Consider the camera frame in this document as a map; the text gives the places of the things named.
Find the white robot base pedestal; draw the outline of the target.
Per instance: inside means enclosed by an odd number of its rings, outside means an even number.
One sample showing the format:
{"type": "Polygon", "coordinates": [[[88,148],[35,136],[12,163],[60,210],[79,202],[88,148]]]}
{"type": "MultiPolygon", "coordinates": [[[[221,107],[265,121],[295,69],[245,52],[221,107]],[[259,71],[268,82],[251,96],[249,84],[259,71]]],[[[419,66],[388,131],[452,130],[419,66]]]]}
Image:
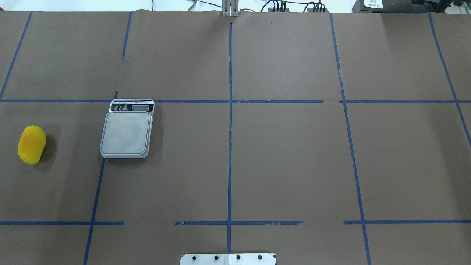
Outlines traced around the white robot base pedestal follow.
{"type": "Polygon", "coordinates": [[[215,253],[185,254],[180,265],[276,265],[276,254],[272,253],[215,253]]]}

